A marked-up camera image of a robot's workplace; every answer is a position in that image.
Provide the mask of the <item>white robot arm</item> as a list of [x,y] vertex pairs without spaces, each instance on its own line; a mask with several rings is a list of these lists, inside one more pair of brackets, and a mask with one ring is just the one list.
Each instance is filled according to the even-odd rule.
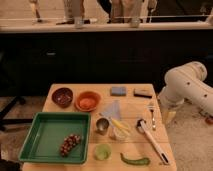
[[168,124],[176,110],[188,99],[197,105],[203,114],[213,117],[213,87],[204,83],[206,67],[198,61],[168,70],[164,76],[165,86],[158,95],[162,120]]

